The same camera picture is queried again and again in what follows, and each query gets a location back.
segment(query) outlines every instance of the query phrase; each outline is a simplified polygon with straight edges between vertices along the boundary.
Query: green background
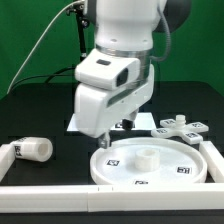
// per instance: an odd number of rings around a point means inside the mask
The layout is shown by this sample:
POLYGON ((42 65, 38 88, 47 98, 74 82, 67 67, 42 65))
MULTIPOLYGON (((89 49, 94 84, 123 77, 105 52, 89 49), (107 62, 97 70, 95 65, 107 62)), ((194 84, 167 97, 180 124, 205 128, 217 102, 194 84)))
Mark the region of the green background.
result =
MULTIPOLYGON (((71 0, 0 1, 0 98, 30 50, 53 17, 71 0)), ((201 81, 224 95, 224 0, 192 0, 191 15, 172 34, 172 51, 160 64, 161 81, 201 81)), ((93 44, 93 27, 85 31, 93 44)), ((156 54, 163 53, 165 37, 154 34, 156 54)), ((74 15, 63 14, 23 70, 20 78, 53 72, 79 62, 74 15)), ((74 81, 74 78, 57 81, 74 81)))

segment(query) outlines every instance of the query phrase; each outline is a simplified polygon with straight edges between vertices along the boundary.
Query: round white tray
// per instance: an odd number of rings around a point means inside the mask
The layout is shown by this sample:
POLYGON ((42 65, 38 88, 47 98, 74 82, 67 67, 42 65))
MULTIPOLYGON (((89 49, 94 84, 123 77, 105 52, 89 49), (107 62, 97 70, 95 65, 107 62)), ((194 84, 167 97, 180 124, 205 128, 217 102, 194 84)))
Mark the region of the round white tray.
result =
POLYGON ((96 184, 198 183, 205 182, 207 164, 196 149, 186 144, 131 138, 113 142, 109 149, 98 149, 91 157, 90 171, 96 184), (144 150, 146 161, 154 161, 155 165, 147 168, 143 158, 144 169, 140 169, 136 153, 144 150))

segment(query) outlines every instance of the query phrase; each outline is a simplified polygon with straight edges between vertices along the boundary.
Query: black table surface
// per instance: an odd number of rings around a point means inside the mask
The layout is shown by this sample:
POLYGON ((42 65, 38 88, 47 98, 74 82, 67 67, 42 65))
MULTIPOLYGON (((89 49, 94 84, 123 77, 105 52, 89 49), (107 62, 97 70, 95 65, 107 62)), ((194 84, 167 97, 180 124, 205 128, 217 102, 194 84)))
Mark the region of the black table surface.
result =
MULTIPOLYGON (((46 137, 54 152, 45 163, 16 160, 0 186, 87 185, 89 160, 98 148, 97 139, 67 132, 74 112, 76 84, 26 84, 0 100, 0 145, 22 137, 46 137)), ((202 82, 156 82, 149 102, 156 126, 162 119, 184 114, 187 123, 209 126, 204 140, 224 152, 224 97, 202 82)), ((112 140, 151 136, 149 131, 111 132, 112 140)), ((224 210, 148 211, 97 213, 0 214, 0 223, 223 223, 224 210)))

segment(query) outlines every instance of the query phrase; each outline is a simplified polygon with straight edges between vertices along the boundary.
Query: white cylinder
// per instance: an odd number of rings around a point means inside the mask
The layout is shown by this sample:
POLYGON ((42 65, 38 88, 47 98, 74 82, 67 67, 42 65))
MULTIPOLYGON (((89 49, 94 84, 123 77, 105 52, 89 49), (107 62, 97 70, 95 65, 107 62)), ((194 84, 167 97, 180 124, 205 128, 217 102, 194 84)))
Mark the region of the white cylinder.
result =
POLYGON ((176 128, 182 129, 185 127, 186 118, 184 115, 177 115, 176 116, 176 128))
POLYGON ((160 154, 156 149, 141 149, 135 154, 135 167, 143 172, 152 172, 160 166, 160 154))
POLYGON ((47 161, 53 152, 52 143, 46 138, 22 138, 12 142, 16 158, 38 162, 47 161))
POLYGON ((96 44, 119 51, 145 51, 166 0, 98 0, 96 44))

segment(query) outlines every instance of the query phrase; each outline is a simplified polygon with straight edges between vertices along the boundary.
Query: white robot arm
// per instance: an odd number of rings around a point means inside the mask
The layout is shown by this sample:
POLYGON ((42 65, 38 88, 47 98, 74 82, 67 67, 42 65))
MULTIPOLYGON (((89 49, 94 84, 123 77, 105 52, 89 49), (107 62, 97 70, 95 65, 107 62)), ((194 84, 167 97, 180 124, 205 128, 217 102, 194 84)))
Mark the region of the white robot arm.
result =
MULTIPOLYGON (((153 92, 152 32, 167 0, 97 0, 96 47, 77 66, 77 128, 98 138, 121 119, 134 120, 153 92)), ((108 142, 102 142, 107 148, 108 142)))

